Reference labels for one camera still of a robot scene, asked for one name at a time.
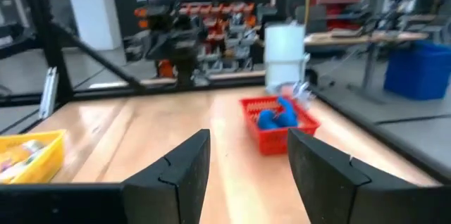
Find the table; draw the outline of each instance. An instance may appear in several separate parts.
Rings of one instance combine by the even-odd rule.
[[[211,130],[201,223],[309,223],[286,155],[262,156],[239,99],[263,87],[69,103],[33,132],[67,129],[66,159],[53,182],[120,182],[200,128]],[[316,137],[418,185],[438,183],[320,101]]]
[[[360,86],[348,85],[348,89],[356,92],[358,95],[368,99],[376,104],[384,104],[385,102],[371,93],[373,84],[373,75],[376,67],[376,59],[379,53],[379,44],[381,42],[409,42],[420,39],[426,39],[428,36],[424,33],[401,32],[398,36],[393,37],[386,32],[375,31],[372,36],[364,35],[361,37],[332,37],[332,32],[315,33],[305,37],[306,46],[321,45],[354,45],[369,44],[369,52],[366,58],[364,79]]]

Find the yellow basket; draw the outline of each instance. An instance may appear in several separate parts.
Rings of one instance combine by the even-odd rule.
[[[42,142],[47,146],[43,152],[27,166],[27,168],[12,179],[9,184],[43,183],[50,181],[63,166],[64,133],[64,130],[57,130],[52,132],[0,137],[0,152],[32,139]]]

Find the blue storage box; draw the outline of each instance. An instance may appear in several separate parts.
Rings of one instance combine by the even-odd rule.
[[[415,100],[445,96],[451,73],[451,48],[418,41],[390,53],[384,89]]]

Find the white cylinder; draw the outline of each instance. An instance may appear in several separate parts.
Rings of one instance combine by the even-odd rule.
[[[304,53],[305,27],[283,23],[269,25],[265,29],[266,89],[275,94],[275,89],[287,83],[304,82],[305,63],[309,59]]]

